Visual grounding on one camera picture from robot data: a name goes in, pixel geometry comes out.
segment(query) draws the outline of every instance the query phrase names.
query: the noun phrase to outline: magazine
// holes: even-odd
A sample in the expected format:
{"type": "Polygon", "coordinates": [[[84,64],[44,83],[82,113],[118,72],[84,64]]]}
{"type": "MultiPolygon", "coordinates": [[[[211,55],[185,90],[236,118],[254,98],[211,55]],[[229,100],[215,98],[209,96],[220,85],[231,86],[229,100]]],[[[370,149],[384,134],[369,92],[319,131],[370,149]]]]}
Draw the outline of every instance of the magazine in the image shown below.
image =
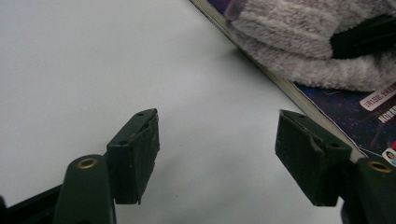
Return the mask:
{"type": "MultiPolygon", "coordinates": [[[[191,1],[233,41],[223,17],[231,0],[191,1]]],[[[396,166],[396,84],[374,92],[309,88],[279,77],[249,58],[308,117],[349,144],[352,161],[383,157],[396,166]]]]}

